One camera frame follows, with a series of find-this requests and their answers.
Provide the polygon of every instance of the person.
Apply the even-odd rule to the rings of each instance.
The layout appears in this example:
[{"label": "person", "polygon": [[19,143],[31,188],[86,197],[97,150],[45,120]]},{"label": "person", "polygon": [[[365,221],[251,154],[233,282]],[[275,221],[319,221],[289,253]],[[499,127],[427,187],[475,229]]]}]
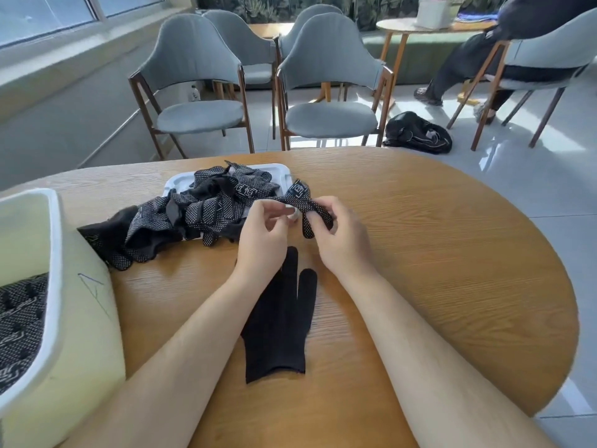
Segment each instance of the person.
[{"label": "person", "polygon": [[[553,448],[380,275],[355,213],[333,196],[316,201],[335,218],[328,231],[315,212],[306,214],[321,260],[360,311],[419,446]],[[189,444],[251,309],[285,259],[292,212],[276,201],[253,203],[228,280],[62,448]]]},{"label": "person", "polygon": [[[597,0],[507,0],[498,13],[497,24],[456,47],[439,68],[435,78],[427,87],[416,89],[414,97],[428,105],[442,105],[442,96],[447,90],[477,75],[499,40],[532,39],[547,35],[595,7]],[[491,61],[488,74],[496,74],[502,51],[503,48],[500,48]],[[576,70],[577,68],[506,66],[502,78],[523,82],[549,82],[571,77]],[[513,93],[514,91],[505,89],[496,92],[486,124],[494,120],[496,111]],[[477,122],[481,119],[484,108],[485,105],[475,106],[474,116]]]}]

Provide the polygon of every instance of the forearm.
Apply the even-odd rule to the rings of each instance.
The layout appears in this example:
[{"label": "forearm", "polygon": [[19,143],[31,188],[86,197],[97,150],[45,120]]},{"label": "forearm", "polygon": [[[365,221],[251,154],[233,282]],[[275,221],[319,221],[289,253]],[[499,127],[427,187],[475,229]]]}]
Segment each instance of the forearm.
[{"label": "forearm", "polygon": [[552,442],[381,276],[343,282],[421,448],[545,448]]},{"label": "forearm", "polygon": [[233,273],[63,448],[186,448],[266,284]]}]

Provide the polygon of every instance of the chair backrest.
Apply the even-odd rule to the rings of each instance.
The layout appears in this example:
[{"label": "chair backrest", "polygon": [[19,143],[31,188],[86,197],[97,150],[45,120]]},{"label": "chair backrest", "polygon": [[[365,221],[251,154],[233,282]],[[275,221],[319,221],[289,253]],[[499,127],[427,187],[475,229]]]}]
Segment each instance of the chair backrest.
[{"label": "chair backrest", "polygon": [[319,14],[301,29],[279,75],[286,91],[321,82],[345,82],[377,88],[383,63],[373,58],[352,20],[343,14]]},{"label": "chair backrest", "polygon": [[511,66],[561,69],[585,66],[597,55],[596,38],[597,8],[578,15],[547,35],[513,40],[504,62]]},{"label": "chair backrest", "polygon": [[139,72],[157,91],[194,80],[238,84],[240,65],[213,23],[197,14],[178,14],[162,24],[153,52]]},{"label": "chair backrest", "polygon": [[274,42],[253,33],[249,25],[237,14],[211,9],[204,13],[203,17],[215,25],[228,48],[241,60],[243,66],[273,63],[276,60]]},{"label": "chair backrest", "polygon": [[307,7],[306,9],[303,9],[301,13],[298,14],[298,16],[296,17],[294,25],[290,29],[288,34],[280,38],[279,44],[282,58],[286,59],[290,51],[293,49],[294,43],[296,42],[300,30],[303,28],[305,22],[307,22],[314,15],[328,14],[330,12],[344,15],[344,13],[340,10],[339,7],[332,5],[313,5]]}]

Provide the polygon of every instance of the hand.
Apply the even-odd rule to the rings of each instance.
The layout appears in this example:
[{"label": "hand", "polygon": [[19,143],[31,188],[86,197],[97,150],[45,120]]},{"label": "hand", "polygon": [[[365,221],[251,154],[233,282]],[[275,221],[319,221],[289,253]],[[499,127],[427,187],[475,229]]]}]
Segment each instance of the hand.
[{"label": "hand", "polygon": [[238,241],[235,274],[267,286],[286,258],[288,217],[293,207],[271,199],[253,203]]},{"label": "hand", "polygon": [[324,265],[340,282],[377,273],[367,228],[357,215],[335,196],[322,196],[315,201],[335,218],[334,228],[328,231],[317,212],[307,212]]}]

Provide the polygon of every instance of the left hand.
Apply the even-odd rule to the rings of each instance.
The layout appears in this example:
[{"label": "left hand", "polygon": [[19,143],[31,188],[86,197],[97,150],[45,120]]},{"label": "left hand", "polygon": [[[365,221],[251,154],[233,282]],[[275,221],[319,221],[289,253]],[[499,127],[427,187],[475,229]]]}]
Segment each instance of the left hand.
[{"label": "left hand", "polygon": [[293,207],[271,199],[253,203],[238,241],[235,273],[259,286],[267,286],[286,258],[288,216]]}]

